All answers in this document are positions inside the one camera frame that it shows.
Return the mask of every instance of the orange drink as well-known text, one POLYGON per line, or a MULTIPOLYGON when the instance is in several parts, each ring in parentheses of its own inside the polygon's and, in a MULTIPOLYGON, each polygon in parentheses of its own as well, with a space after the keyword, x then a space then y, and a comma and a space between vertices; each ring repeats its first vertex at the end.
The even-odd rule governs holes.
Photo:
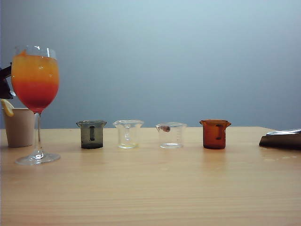
POLYGON ((22 103, 34 113, 41 113, 58 91, 57 61, 47 56, 28 55, 24 50, 14 56, 11 79, 22 103))

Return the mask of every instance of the paper cup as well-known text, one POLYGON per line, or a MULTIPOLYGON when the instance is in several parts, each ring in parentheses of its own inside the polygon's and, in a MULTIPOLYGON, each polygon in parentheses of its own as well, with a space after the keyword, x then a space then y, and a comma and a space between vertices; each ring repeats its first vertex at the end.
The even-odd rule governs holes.
POLYGON ((8 117, 4 109, 6 137, 9 147, 26 147, 33 143, 34 114, 28 108, 13 108, 14 116, 8 117))

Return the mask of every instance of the blue wall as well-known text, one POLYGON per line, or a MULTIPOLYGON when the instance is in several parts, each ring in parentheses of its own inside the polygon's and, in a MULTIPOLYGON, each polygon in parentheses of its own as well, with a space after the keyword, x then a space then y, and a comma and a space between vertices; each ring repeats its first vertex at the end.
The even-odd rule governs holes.
POLYGON ((2 0, 1 35, 2 67, 15 45, 56 50, 61 85, 44 128, 301 128, 300 0, 2 0))

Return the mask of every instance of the black object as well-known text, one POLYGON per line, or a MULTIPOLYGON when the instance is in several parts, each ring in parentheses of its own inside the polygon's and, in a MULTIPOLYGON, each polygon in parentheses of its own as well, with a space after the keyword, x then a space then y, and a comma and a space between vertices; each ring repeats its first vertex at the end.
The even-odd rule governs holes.
POLYGON ((301 149, 301 129, 269 132, 263 136, 260 146, 301 149))
POLYGON ((0 68, 0 98, 2 99, 13 99, 8 82, 6 81, 6 78, 9 76, 11 76, 11 66, 4 69, 0 68))

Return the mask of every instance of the amber beaker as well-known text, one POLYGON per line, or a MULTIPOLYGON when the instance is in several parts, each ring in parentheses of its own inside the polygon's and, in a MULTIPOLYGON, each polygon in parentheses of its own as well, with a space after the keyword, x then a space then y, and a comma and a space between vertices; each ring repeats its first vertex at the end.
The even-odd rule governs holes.
POLYGON ((231 125, 227 120, 201 120, 203 125, 203 146, 210 149, 223 149, 226 146, 226 128, 231 125))

